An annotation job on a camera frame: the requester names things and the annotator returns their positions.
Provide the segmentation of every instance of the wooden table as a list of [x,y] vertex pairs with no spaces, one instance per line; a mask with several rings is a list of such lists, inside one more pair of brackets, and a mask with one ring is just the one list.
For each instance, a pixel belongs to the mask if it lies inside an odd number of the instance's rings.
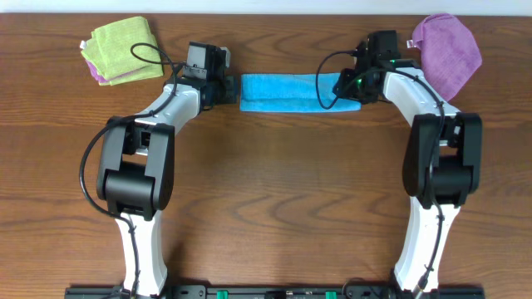
[[[119,284],[116,224],[81,195],[77,170],[111,115],[150,104],[163,78],[98,86],[78,45],[126,15],[0,15],[0,297],[58,298],[71,284]],[[226,46],[231,72],[313,73],[331,51],[423,17],[146,15],[177,61],[188,42]],[[484,121],[480,188],[453,224],[440,281],[489,298],[532,292],[532,19],[461,17],[483,66],[452,104]],[[351,65],[334,58],[324,71]],[[386,281],[405,238],[401,165],[409,134],[392,105],[319,115],[217,106],[179,133],[163,251],[171,282],[342,285]],[[96,196],[100,149],[86,175]]]

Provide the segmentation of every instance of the black mounting rail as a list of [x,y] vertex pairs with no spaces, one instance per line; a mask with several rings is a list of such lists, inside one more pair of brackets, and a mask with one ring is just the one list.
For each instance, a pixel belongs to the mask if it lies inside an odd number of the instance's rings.
[[[120,287],[67,288],[65,299],[102,299],[120,293]],[[167,288],[161,299],[412,299],[410,292],[396,292],[396,288],[361,282],[341,287],[206,287],[184,285]],[[427,293],[426,299],[484,299],[480,287],[440,288]]]

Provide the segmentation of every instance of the green connector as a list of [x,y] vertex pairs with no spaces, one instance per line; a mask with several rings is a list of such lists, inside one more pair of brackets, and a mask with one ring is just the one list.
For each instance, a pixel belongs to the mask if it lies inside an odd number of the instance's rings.
[[336,299],[336,292],[325,292],[325,299]]
[[216,299],[228,299],[229,298],[229,292],[227,291],[218,291],[216,293]]

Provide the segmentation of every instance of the blue towel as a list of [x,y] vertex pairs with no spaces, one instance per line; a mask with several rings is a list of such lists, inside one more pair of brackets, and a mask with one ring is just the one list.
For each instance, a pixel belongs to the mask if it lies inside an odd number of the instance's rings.
[[[333,87],[339,73],[319,76],[319,95],[325,106],[334,100]],[[339,99],[324,110],[316,97],[316,75],[247,74],[242,75],[240,110],[247,112],[344,112],[360,110],[360,103]]]

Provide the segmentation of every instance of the white wall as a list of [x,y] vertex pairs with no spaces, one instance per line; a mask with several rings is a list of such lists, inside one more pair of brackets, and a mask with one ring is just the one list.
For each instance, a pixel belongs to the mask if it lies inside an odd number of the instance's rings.
[[0,12],[532,16],[532,0],[0,0]]

